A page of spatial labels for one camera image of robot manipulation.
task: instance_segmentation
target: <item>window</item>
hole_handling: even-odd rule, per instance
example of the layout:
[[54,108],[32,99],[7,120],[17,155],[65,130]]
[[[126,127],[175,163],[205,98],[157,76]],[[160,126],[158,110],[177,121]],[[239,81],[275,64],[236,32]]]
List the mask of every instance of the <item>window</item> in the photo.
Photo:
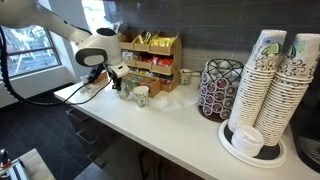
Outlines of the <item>window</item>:
[[23,29],[6,27],[2,29],[6,36],[10,77],[60,64],[51,39],[44,28],[30,26]]
[[91,32],[96,32],[102,27],[112,28],[112,24],[106,20],[103,1],[82,0],[81,2]]

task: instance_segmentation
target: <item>wooden organizer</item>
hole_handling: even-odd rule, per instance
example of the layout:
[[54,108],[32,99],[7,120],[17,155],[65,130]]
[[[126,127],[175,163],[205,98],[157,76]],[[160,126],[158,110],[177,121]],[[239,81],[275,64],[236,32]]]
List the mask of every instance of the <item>wooden organizer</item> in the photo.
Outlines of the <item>wooden organizer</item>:
[[174,38],[174,41],[168,47],[154,46],[151,45],[152,40],[149,44],[139,44],[138,36],[146,33],[144,30],[128,30],[120,37],[120,48],[123,50],[148,52],[155,55],[173,56],[173,63],[170,67],[163,67],[153,65],[147,62],[125,60],[125,63],[131,67],[137,67],[142,69],[150,70],[151,72],[173,75],[173,80],[170,86],[161,84],[161,90],[171,92],[180,84],[180,69],[181,69],[181,38],[179,32],[173,31],[159,31],[156,37],[168,37]]
[[161,91],[161,82],[160,82],[160,79],[158,79],[158,78],[144,76],[144,75],[141,75],[141,74],[129,73],[129,74],[123,76],[122,79],[124,81],[128,81],[130,78],[133,78],[133,77],[136,77],[136,76],[141,76],[143,79],[145,79],[145,81],[148,81],[148,80],[153,81],[150,84],[143,83],[143,82],[140,82],[140,81],[137,81],[135,83],[135,86],[139,86],[139,85],[148,86],[149,87],[149,97],[153,98],[154,96],[156,96]]

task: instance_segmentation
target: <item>dark floor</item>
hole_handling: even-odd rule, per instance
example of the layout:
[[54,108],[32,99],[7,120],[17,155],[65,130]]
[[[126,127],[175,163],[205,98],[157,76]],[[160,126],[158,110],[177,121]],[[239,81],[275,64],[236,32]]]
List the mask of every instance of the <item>dark floor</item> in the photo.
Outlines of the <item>dark floor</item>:
[[[53,93],[33,98],[57,101]],[[0,149],[15,159],[36,148],[56,179],[74,179],[91,161],[82,151],[65,111],[70,106],[38,107],[17,103],[0,109]]]

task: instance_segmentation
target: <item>window frame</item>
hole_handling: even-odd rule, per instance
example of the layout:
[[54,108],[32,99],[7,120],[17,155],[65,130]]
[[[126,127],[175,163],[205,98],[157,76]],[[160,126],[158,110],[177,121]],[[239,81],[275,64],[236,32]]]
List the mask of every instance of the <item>window frame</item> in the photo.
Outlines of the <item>window frame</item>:
[[[43,71],[43,70],[47,70],[47,69],[51,69],[51,68],[55,68],[57,66],[61,66],[62,63],[61,63],[61,60],[58,56],[58,53],[57,53],[57,49],[56,49],[56,46],[54,45],[54,42],[52,41],[52,37],[51,37],[51,34],[50,32],[42,27],[46,36],[48,37],[48,41],[49,41],[49,47],[43,47],[43,48],[37,48],[37,49],[32,49],[32,50],[23,50],[23,51],[18,51],[18,52],[12,52],[12,53],[9,53],[8,52],[8,57],[9,56],[16,56],[16,55],[21,55],[21,54],[26,54],[26,53],[31,53],[31,52],[38,52],[38,51],[45,51],[45,50],[52,50],[53,51],[53,54],[55,56],[55,59],[57,61],[57,64],[56,65],[53,65],[53,66],[49,66],[49,67],[45,67],[45,68],[41,68],[41,69],[36,69],[36,70],[32,70],[32,71],[27,71],[27,72],[23,72],[23,73],[19,73],[19,74],[15,74],[15,75],[9,75],[9,78],[16,78],[16,77],[20,77],[20,76],[25,76],[25,75],[28,75],[28,74],[33,74],[33,73],[37,73],[37,72],[40,72],[40,71]],[[0,75],[0,82],[3,81],[3,78],[2,76]]]

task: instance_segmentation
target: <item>white countertop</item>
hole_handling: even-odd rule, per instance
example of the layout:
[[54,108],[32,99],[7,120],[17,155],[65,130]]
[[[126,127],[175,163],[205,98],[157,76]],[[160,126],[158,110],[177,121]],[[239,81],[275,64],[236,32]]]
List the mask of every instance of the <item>white countertop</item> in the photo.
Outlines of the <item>white countertop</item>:
[[[79,86],[55,95],[66,99]],[[69,102],[88,98],[76,93]],[[288,154],[280,167],[263,169],[238,160],[219,141],[220,123],[200,115],[197,99],[196,85],[179,86],[170,94],[159,93],[148,107],[139,109],[132,95],[121,100],[107,87],[90,102],[74,107],[205,179],[320,179],[297,156],[289,128],[282,136]]]

